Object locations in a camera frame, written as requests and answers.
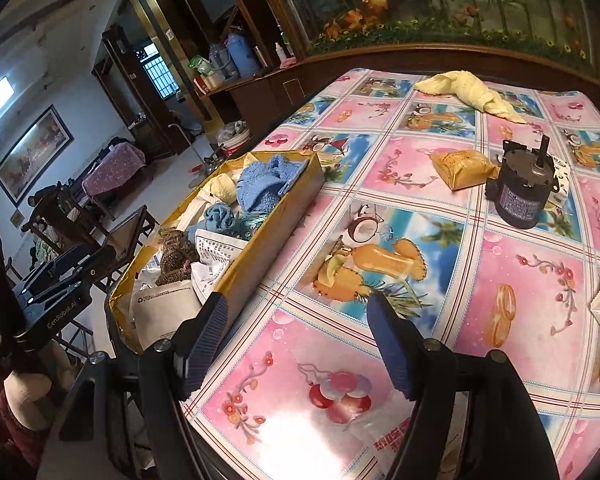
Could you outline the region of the brown knitted plush toy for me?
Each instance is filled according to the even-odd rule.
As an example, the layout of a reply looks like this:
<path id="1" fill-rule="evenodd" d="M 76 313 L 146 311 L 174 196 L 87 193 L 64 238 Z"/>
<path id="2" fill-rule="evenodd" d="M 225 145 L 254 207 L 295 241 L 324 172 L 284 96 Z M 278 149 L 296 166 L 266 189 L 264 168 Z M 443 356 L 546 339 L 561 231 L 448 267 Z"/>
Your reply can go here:
<path id="1" fill-rule="evenodd" d="M 198 252 L 183 231 L 172 230 L 163 237 L 158 286 L 189 280 Z"/>

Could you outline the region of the yellow cracker packet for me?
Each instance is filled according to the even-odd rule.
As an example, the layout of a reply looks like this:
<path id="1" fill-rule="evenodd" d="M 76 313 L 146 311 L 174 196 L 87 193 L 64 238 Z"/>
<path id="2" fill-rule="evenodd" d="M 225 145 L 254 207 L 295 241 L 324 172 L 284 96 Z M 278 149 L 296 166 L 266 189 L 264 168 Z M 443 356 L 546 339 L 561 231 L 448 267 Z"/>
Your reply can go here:
<path id="1" fill-rule="evenodd" d="M 500 167 L 475 150 L 459 150 L 429 155 L 438 176 L 451 191 L 472 188 L 496 179 Z"/>

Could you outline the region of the green white packet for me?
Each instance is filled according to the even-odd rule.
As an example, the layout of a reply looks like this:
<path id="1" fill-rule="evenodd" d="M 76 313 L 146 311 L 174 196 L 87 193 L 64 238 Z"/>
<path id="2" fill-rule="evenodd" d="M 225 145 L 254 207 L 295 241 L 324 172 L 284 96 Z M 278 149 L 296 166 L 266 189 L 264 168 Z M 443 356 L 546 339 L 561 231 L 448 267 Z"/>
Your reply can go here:
<path id="1" fill-rule="evenodd" d="M 160 339 L 170 339 L 181 322 L 194 318 L 200 310 L 191 281 L 135 287 L 130 315 L 140 348 L 146 350 Z"/>

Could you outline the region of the white text printed bag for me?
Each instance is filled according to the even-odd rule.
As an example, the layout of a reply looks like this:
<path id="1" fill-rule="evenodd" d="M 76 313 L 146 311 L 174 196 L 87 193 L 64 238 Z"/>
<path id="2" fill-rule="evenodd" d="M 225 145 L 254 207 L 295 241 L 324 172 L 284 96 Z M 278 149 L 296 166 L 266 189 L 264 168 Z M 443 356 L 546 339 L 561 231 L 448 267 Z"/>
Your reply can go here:
<path id="1" fill-rule="evenodd" d="M 199 260 L 192 264 L 192 284 L 201 304 L 204 304 L 232 262 L 248 245 L 245 240 L 198 230 L 195 247 Z"/>

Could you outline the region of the teal tissue pack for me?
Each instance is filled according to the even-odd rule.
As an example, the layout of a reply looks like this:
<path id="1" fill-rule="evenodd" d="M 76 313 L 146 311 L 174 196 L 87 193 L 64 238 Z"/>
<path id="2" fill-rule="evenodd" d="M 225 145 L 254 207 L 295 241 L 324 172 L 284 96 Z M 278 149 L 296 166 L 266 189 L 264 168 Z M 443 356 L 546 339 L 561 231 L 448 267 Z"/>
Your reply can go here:
<path id="1" fill-rule="evenodd" d="M 226 203 L 217 202 L 202 214 L 196 224 L 189 226 L 185 234 L 190 242 L 195 240 L 198 230 L 251 240 L 267 218 L 267 214 L 250 214 L 241 210 L 235 212 Z"/>

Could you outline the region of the white patterned tissue pack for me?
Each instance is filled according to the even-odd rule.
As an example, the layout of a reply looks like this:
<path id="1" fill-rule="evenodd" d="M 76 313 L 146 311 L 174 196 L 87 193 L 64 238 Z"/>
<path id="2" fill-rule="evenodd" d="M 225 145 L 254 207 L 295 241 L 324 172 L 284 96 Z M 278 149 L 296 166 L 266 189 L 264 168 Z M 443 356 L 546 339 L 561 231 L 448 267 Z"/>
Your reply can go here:
<path id="1" fill-rule="evenodd" d="M 569 196 L 571 168 L 557 156 L 553 156 L 553 162 L 555 182 L 548 200 L 557 206 L 562 206 Z"/>

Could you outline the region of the yellow cardboard box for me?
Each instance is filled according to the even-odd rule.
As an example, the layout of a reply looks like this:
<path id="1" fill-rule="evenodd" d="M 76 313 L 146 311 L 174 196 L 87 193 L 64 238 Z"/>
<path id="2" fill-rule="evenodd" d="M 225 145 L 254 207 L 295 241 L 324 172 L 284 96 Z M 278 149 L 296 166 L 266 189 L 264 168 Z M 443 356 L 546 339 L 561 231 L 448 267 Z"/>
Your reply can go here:
<path id="1" fill-rule="evenodd" d="M 140 354 L 215 292 L 232 326 L 324 182 L 308 152 L 224 162 L 155 229 L 110 292 L 111 333 Z"/>

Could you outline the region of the wooden chair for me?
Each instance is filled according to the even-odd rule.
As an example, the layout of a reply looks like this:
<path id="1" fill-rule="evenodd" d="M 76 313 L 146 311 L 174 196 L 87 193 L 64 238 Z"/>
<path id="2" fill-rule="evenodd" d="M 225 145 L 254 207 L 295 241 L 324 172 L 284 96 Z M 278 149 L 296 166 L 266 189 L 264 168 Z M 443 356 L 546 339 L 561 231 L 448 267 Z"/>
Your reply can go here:
<path id="1" fill-rule="evenodd" d="M 137 249 L 144 246 L 144 241 L 148 240 L 156 225 L 156 219 L 147 206 L 143 205 L 110 230 L 105 244 L 116 250 L 116 256 L 104 276 L 95 283 L 98 289 L 105 294 L 110 291 L 134 259 Z"/>

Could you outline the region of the pink covered table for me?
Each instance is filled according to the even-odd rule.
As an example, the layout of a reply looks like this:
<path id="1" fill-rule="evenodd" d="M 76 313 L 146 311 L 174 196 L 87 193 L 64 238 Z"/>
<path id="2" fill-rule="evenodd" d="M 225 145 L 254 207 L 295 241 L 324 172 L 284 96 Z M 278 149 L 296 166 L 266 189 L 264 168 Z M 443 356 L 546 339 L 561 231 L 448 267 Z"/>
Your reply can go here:
<path id="1" fill-rule="evenodd" d="M 87 196 L 105 194 L 128 182 L 146 166 L 145 154 L 129 142 L 110 148 L 107 155 L 82 181 Z"/>

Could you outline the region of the blue towel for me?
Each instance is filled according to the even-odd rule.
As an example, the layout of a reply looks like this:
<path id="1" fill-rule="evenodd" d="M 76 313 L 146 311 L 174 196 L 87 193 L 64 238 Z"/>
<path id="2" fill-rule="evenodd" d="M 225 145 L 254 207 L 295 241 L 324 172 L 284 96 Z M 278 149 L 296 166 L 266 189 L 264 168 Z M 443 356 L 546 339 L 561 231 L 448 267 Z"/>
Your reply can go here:
<path id="1" fill-rule="evenodd" d="M 294 162 L 276 154 L 267 162 L 256 160 L 247 166 L 236 184 L 240 209 L 248 214 L 270 214 L 294 186 L 309 161 Z"/>

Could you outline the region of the black electric motor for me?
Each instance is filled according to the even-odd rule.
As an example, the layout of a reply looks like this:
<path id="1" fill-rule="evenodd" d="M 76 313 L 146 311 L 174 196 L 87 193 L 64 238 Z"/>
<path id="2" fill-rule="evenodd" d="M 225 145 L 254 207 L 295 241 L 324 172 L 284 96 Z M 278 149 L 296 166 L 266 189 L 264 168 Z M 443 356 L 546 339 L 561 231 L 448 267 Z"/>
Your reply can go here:
<path id="1" fill-rule="evenodd" d="M 548 196 L 559 191 L 554 160 L 547 153 L 549 145 L 546 134 L 539 148 L 504 140 L 498 176 L 486 180 L 486 199 L 514 228 L 528 230 L 536 226 Z"/>

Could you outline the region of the white plastic bucket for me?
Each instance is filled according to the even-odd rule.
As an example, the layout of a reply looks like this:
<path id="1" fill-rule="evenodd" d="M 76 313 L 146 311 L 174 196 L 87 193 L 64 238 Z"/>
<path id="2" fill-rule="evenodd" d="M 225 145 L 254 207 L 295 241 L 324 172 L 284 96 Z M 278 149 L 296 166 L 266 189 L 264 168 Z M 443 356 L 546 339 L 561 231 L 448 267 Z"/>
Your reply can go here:
<path id="1" fill-rule="evenodd" d="M 223 126 L 216 135 L 216 143 L 219 145 L 225 157 L 230 157 L 238 151 L 251 138 L 251 133 L 244 120 L 236 120 Z"/>

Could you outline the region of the dark wooden cabinet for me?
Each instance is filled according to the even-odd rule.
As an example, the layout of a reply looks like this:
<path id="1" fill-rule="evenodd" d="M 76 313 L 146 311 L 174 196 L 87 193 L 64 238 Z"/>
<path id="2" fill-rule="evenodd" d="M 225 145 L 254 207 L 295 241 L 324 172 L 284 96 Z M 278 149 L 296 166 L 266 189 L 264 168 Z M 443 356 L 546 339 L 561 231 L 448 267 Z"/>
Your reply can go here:
<path id="1" fill-rule="evenodd" d="M 223 122 L 243 119 L 263 136 L 333 82 L 353 88 L 362 68 L 379 78 L 469 70 L 486 82 L 550 91 L 580 91 L 600 111 L 600 79 L 530 54 L 468 44 L 389 44 L 313 55 L 283 70 L 222 84 L 201 97 Z"/>

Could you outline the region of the yellow cloth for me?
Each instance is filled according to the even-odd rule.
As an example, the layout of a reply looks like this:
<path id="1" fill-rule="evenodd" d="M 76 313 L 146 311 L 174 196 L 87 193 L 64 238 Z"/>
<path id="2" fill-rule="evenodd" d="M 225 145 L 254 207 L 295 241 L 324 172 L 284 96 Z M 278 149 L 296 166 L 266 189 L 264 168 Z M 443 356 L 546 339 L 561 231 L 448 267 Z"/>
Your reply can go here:
<path id="1" fill-rule="evenodd" d="M 450 70 L 416 82 L 415 89 L 430 96 L 455 96 L 464 104 L 514 124 L 525 124 L 513 105 L 467 70 Z"/>

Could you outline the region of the grey water jug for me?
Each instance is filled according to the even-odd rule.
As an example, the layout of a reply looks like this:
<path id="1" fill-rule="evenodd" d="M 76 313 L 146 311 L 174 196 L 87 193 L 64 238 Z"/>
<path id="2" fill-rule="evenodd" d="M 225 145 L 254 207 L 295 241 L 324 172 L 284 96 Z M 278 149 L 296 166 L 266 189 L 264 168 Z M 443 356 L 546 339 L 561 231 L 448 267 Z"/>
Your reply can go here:
<path id="1" fill-rule="evenodd" d="M 226 47 L 223 47 L 222 44 L 212 44 L 209 55 L 214 69 L 220 72 L 225 79 L 234 77 L 233 61 Z"/>

